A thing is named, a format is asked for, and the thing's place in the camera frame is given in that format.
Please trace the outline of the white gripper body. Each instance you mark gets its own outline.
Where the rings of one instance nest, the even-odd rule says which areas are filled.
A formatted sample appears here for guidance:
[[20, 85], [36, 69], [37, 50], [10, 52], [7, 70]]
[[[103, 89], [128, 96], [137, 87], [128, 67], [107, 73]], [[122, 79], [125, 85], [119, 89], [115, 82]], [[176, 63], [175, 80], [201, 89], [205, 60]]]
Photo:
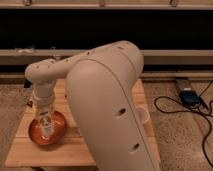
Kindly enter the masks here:
[[54, 81], [35, 84], [33, 86], [32, 100], [37, 115], [46, 112], [53, 113], [55, 101], [54, 87]]

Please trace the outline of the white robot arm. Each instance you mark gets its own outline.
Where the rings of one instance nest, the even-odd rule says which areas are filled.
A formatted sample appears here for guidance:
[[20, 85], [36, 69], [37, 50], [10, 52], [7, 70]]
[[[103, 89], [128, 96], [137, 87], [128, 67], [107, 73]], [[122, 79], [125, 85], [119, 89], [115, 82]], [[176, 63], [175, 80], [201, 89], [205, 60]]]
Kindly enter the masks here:
[[118, 41], [33, 63], [25, 77], [41, 106], [54, 97], [53, 82], [65, 80], [69, 108], [99, 171], [160, 171], [132, 98], [143, 66], [140, 49]]

